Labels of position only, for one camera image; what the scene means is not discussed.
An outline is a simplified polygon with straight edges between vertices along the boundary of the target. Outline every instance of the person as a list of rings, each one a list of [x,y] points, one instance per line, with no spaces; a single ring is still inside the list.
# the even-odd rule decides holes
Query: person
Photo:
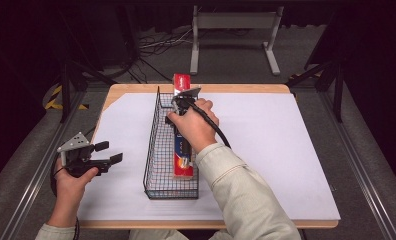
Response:
[[[219,124],[211,111],[211,101],[200,98],[195,104]],[[226,229],[216,232],[210,240],[300,239],[296,226],[270,186],[230,148],[216,141],[214,129],[197,112],[189,109],[183,116],[169,112],[167,117],[198,153],[196,164],[223,212]],[[65,170],[56,174],[55,208],[36,239],[73,239],[76,213],[85,185],[96,172],[90,169],[79,179]],[[131,230],[129,239],[187,240],[177,230]]]

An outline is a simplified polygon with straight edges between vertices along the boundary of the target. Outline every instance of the wooden table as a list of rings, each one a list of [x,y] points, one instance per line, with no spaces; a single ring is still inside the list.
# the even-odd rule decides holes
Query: wooden table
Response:
[[[283,84],[202,84],[201,93],[279,93],[287,94],[290,93],[289,88]],[[162,93],[171,93],[173,91],[173,85],[171,84],[116,84],[113,85],[108,93],[107,99],[103,105],[103,112],[107,110],[111,104],[120,99],[125,93],[156,93],[157,88],[160,88]],[[109,176],[113,169],[110,168],[108,173]],[[225,224],[223,221],[210,220],[210,221],[195,221],[195,220],[82,220],[82,215],[79,215],[80,224],[83,228],[94,228],[94,229],[223,229]],[[291,218],[298,228],[334,228],[338,225],[338,219],[316,219],[316,220],[297,220]]]

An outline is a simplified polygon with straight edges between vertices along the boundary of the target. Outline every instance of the hand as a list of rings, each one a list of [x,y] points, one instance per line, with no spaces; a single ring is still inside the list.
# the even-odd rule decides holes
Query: hand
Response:
[[[200,98],[195,101],[195,105],[204,110],[211,120],[219,125],[219,119],[211,111],[213,102]],[[169,112],[167,117],[176,125],[180,134],[188,140],[195,152],[199,153],[208,145],[217,142],[214,129],[191,107],[183,116]]]
[[[55,170],[62,168],[61,159],[57,159]],[[79,178],[72,177],[65,169],[55,175],[57,181],[57,201],[54,211],[47,222],[54,227],[74,227],[77,210],[85,192],[85,186],[98,173],[98,168],[91,168]]]

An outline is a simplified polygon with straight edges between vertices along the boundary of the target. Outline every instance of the toothpaste box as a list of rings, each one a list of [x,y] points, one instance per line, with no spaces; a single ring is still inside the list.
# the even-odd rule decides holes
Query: toothpaste box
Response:
[[[173,76],[173,85],[174,95],[176,96],[180,92],[191,88],[191,78],[187,74],[176,73]],[[173,177],[191,179],[194,175],[192,148],[176,127],[174,135]]]

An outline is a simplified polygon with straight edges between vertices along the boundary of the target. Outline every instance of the person's left hand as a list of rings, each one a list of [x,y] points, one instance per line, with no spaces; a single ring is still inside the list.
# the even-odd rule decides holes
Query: person's left hand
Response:
[[[61,159],[57,159],[54,171],[61,168]],[[83,198],[85,186],[97,173],[97,168],[91,168],[81,177],[75,178],[62,169],[54,176],[57,181],[57,201],[51,218],[47,222],[48,225],[54,227],[74,227],[76,225],[77,210]]]

